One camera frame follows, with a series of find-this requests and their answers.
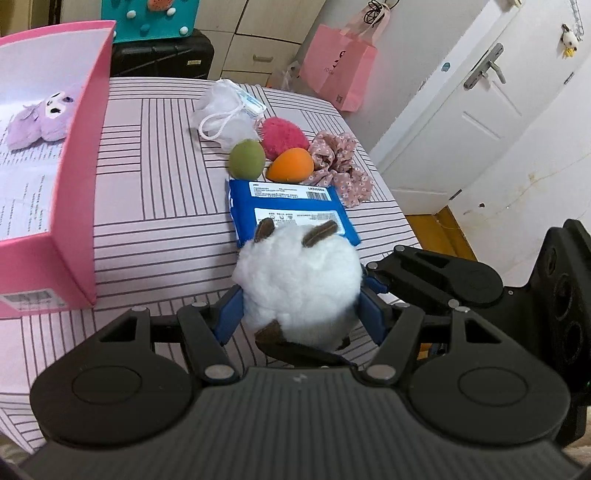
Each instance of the orange makeup sponge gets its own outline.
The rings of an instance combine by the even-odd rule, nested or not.
[[[307,150],[290,148],[279,155],[267,169],[266,177],[279,183],[299,183],[314,171],[314,161]]]

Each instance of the blue package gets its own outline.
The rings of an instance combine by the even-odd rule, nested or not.
[[[238,248],[255,236],[256,226],[264,218],[272,218],[276,225],[321,225],[334,220],[339,235],[354,247],[361,243],[334,187],[230,180],[228,201]]]

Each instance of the black cord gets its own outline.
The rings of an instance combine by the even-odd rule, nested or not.
[[[396,3],[390,7],[390,10],[392,10],[399,3],[400,3],[400,0],[397,0]],[[376,0],[369,0],[368,7],[369,7],[369,10],[363,16],[363,21],[365,23],[367,23],[368,25],[372,25],[372,24],[375,25],[376,23],[381,21],[379,16],[382,13],[382,8],[384,7],[384,5],[380,2],[377,2]]]

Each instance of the white door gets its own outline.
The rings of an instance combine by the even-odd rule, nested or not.
[[[492,69],[472,90],[462,82],[384,171],[404,213],[437,213],[445,207],[499,159],[564,88],[591,44],[581,43],[573,58],[564,59],[563,23],[574,27],[569,0],[525,2],[491,45],[500,42],[505,47],[496,63],[507,83],[503,85]]]

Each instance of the instruction sheet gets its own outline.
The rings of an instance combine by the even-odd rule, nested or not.
[[[0,241],[47,232],[53,190],[63,140],[39,140],[28,148],[11,151],[7,146],[12,114],[0,112]]]

